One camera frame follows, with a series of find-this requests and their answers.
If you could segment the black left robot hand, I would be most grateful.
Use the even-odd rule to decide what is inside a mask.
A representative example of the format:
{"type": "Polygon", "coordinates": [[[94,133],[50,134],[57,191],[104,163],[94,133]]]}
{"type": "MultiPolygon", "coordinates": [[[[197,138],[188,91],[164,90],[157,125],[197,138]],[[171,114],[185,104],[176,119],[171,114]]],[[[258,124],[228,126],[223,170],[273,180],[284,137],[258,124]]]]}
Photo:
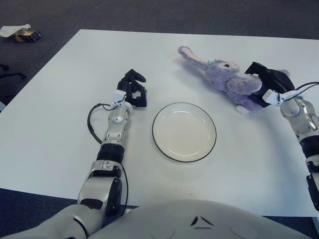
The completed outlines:
{"type": "Polygon", "coordinates": [[[139,82],[145,83],[146,81],[144,76],[131,69],[119,81],[117,90],[126,93],[126,102],[132,106],[144,108],[147,106],[147,91],[139,82]]]}

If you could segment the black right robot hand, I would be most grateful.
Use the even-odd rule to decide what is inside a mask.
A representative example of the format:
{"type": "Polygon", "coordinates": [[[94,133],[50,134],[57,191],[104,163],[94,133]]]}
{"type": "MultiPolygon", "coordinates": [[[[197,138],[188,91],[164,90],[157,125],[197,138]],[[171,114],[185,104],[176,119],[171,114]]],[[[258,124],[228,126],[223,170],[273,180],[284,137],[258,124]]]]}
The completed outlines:
{"type": "Polygon", "coordinates": [[[267,106],[276,105],[279,106],[280,96],[279,94],[284,94],[289,91],[295,90],[295,86],[290,80],[288,73],[286,71],[268,69],[260,63],[253,62],[250,67],[245,71],[245,74],[251,74],[258,76],[262,82],[260,90],[249,95],[254,103],[265,108],[267,106]],[[268,90],[275,92],[275,101],[268,103],[263,99],[263,96],[268,90]]]}

